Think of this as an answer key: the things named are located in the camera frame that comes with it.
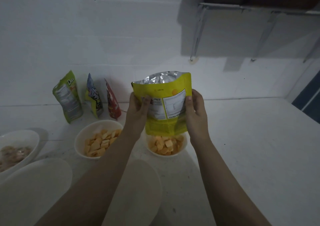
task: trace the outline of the white label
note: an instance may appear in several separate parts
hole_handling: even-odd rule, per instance
[[[162,99],[161,98],[153,98],[150,101],[149,109],[148,109],[148,115],[153,117],[154,119],[157,120],[165,120],[165,112],[164,112],[163,104],[162,104]]]
[[[181,113],[184,113],[186,107],[184,105],[184,101],[186,98],[186,90],[182,90],[180,93],[163,98],[163,102],[165,104],[165,111],[167,113],[168,119],[173,119],[178,117]]]

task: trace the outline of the hand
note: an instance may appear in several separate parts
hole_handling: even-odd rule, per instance
[[[204,108],[202,95],[192,90],[192,96],[186,96],[186,121],[192,146],[210,140],[208,117]]]
[[[131,93],[130,95],[129,108],[123,133],[135,141],[140,138],[141,132],[146,125],[146,115],[148,113],[150,100],[150,96],[146,96],[143,99],[142,105],[140,105],[134,93]]]

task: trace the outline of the person's left hand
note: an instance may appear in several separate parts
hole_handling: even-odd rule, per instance
[[[147,95],[143,99],[142,105],[139,105],[139,101],[134,93],[131,93],[130,95],[129,108],[123,133],[135,141],[140,138],[141,132],[146,125],[146,115],[148,113],[150,100],[151,97]]]

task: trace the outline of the countertop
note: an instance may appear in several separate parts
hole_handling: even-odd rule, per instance
[[[281,98],[209,100],[205,106],[214,145],[271,224],[318,225],[320,125]],[[127,110],[128,104],[120,107]],[[75,183],[96,163],[73,148],[78,132],[96,121],[86,106],[84,110],[68,124],[60,105],[0,107],[0,132],[38,132],[43,148],[36,160],[64,159]],[[100,119],[109,119],[107,111]],[[119,122],[124,124],[125,112]],[[136,143],[130,160],[152,165],[163,186],[162,204],[151,225],[214,225],[191,144],[180,155],[163,159],[142,142]]]

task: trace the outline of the yellow snack bag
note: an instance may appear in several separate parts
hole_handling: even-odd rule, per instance
[[[168,137],[187,131],[185,97],[192,95],[190,73],[156,73],[131,85],[140,102],[146,95],[151,96],[146,122],[148,135]]]

